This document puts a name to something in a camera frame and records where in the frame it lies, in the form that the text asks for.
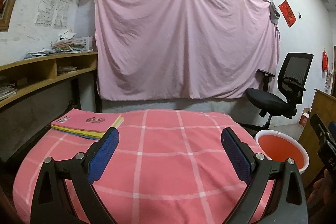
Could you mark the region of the person's right hand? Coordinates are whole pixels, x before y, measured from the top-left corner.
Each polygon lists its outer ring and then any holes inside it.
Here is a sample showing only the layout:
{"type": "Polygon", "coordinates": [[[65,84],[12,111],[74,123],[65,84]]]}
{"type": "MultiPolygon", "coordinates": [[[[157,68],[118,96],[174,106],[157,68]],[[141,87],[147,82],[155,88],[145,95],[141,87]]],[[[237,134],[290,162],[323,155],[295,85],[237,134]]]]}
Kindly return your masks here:
{"type": "Polygon", "coordinates": [[[308,223],[335,223],[335,181],[327,169],[313,184],[307,209],[308,223]]]}

